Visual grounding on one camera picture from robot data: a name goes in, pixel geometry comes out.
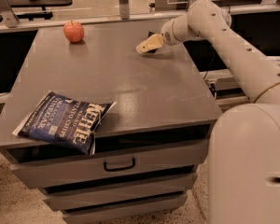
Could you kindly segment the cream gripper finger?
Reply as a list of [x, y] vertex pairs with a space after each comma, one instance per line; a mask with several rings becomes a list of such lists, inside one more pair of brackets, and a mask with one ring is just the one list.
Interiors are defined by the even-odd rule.
[[153, 34], [149, 36], [145, 41], [140, 43], [136, 47], [136, 51], [140, 54], [152, 51], [154, 49], [159, 49], [163, 45], [162, 36], [159, 34]]

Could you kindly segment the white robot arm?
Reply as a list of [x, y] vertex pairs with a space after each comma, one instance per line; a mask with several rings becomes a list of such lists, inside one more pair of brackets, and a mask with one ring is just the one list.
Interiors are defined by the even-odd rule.
[[207, 40], [248, 101], [217, 120], [208, 148], [209, 224], [280, 224], [280, 66], [231, 29], [231, 15], [197, 0], [137, 46]]

